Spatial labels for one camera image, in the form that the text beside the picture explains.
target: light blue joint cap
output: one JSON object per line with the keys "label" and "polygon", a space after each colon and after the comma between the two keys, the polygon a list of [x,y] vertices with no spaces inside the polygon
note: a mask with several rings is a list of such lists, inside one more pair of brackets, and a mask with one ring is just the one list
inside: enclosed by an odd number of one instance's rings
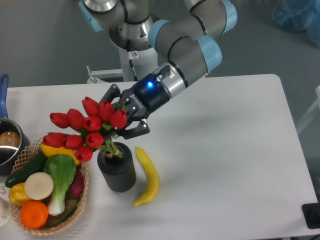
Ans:
{"label": "light blue joint cap", "polygon": [[217,42],[210,36],[204,35],[197,39],[202,50],[208,73],[222,61],[222,53]]}
{"label": "light blue joint cap", "polygon": [[103,31],[104,29],[96,22],[96,20],[91,16],[90,12],[86,9],[84,3],[82,1],[80,1],[78,3],[78,7],[82,13],[82,15],[84,16],[85,20],[87,21],[87,23],[89,24],[89,26],[91,27],[91,29],[94,32],[100,32]]}
{"label": "light blue joint cap", "polygon": [[162,26],[165,25],[166,23],[170,23],[170,22],[164,19],[158,20],[152,25],[152,27],[149,30],[149,34],[148,34],[149,43],[155,50],[157,50],[156,40],[157,40],[158,33],[162,28]]}
{"label": "light blue joint cap", "polygon": [[236,25],[238,20],[238,14],[235,6],[229,0],[220,0],[220,1],[224,4],[225,11],[226,11],[226,23],[225,23],[224,32],[222,33],[224,34],[225,32],[229,31]]}

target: orange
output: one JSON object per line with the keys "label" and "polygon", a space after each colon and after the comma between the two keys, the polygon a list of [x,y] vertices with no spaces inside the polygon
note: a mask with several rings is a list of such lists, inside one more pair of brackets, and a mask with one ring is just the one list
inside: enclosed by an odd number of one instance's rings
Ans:
{"label": "orange", "polygon": [[47,206],[40,201],[29,201],[20,210],[21,223],[29,229],[37,229],[47,221]]}

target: wicker basket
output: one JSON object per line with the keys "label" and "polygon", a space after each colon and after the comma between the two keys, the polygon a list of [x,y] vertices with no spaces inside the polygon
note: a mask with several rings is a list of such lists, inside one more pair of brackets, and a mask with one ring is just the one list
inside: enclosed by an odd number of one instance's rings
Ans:
{"label": "wicker basket", "polygon": [[[30,144],[30,146],[27,146],[24,150],[22,150],[21,154],[18,156],[18,159],[15,161],[15,165],[13,166],[12,173],[16,172],[19,168],[23,167],[29,160],[31,160],[39,150],[41,150],[41,143],[42,139],[36,140],[34,143]],[[81,169],[80,169],[83,177],[84,177],[84,190],[81,196],[74,197],[73,195],[67,193],[65,196],[65,210],[70,209],[72,206],[77,204],[77,209],[73,213],[71,217],[69,217],[65,222],[62,222],[58,226],[52,227],[52,228],[46,228],[46,224],[42,227],[39,227],[37,229],[31,229],[25,227],[20,220],[20,209],[21,206],[15,205],[10,202],[10,210],[11,215],[14,221],[19,225],[21,229],[23,229],[25,232],[30,233],[31,235],[38,235],[38,236],[45,236],[45,235],[51,235],[58,233],[67,227],[69,227],[71,224],[73,224],[77,218],[82,213],[86,201],[87,201],[87,194],[88,194],[88,184],[89,184],[89,171],[88,171],[88,163],[81,163]],[[59,218],[60,216],[51,216],[49,215],[48,221],[54,220],[56,218]]]}

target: tulip bouquet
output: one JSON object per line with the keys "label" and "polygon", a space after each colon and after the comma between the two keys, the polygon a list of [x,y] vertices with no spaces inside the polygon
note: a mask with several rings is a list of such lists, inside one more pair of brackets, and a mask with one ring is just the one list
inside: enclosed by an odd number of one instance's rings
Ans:
{"label": "tulip bouquet", "polygon": [[77,109],[70,109],[67,113],[50,114],[50,119],[56,126],[61,129],[72,128],[78,134],[51,132],[43,137],[42,144],[72,150],[75,158],[81,163],[89,161],[96,150],[108,153],[110,157],[116,155],[122,158],[123,153],[117,149],[109,133],[113,129],[126,126],[124,104],[115,111],[109,101],[98,103],[87,96],[82,100],[82,105],[88,117],[83,116]]}

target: red tulip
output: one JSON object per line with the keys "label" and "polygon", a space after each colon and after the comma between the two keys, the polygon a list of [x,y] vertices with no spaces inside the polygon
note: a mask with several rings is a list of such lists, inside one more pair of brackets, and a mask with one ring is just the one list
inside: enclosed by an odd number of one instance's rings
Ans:
{"label": "red tulip", "polygon": [[86,96],[84,100],[82,100],[82,105],[88,116],[98,116],[100,106],[95,100]]}
{"label": "red tulip", "polygon": [[109,122],[112,114],[114,113],[114,106],[112,106],[108,100],[100,103],[99,116],[103,122]]}
{"label": "red tulip", "polygon": [[88,162],[92,158],[93,152],[90,147],[82,146],[75,152],[75,158],[81,163]]}
{"label": "red tulip", "polygon": [[84,119],[83,126],[90,132],[99,131],[102,128],[102,121],[98,116],[88,116]]}
{"label": "red tulip", "polygon": [[77,109],[70,109],[67,112],[67,116],[69,117],[71,127],[74,130],[81,130],[84,128],[85,117],[80,111]]}
{"label": "red tulip", "polygon": [[104,142],[104,137],[99,132],[92,132],[86,137],[85,142],[90,148],[97,149]]}
{"label": "red tulip", "polygon": [[65,137],[65,134],[61,132],[49,133],[43,137],[42,143],[53,148],[61,148]]}
{"label": "red tulip", "polygon": [[116,111],[110,118],[110,124],[117,129],[122,129],[127,124],[127,114],[125,110]]}
{"label": "red tulip", "polygon": [[61,129],[66,129],[67,127],[70,127],[70,121],[65,113],[61,112],[52,112],[50,114],[51,122],[53,122],[56,126],[58,126]]}
{"label": "red tulip", "polygon": [[65,149],[77,150],[84,145],[84,140],[79,135],[69,135],[62,140]]}

